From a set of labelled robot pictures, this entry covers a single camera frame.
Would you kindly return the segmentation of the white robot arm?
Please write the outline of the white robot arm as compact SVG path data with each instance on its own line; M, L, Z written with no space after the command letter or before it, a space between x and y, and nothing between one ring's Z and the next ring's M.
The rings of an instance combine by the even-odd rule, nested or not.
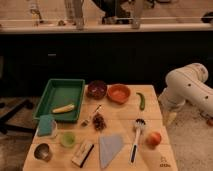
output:
M200 63L174 69L166 75L166 87L158 97L165 126L174 121L186 101L213 117L213 88L205 84L207 79L208 70Z

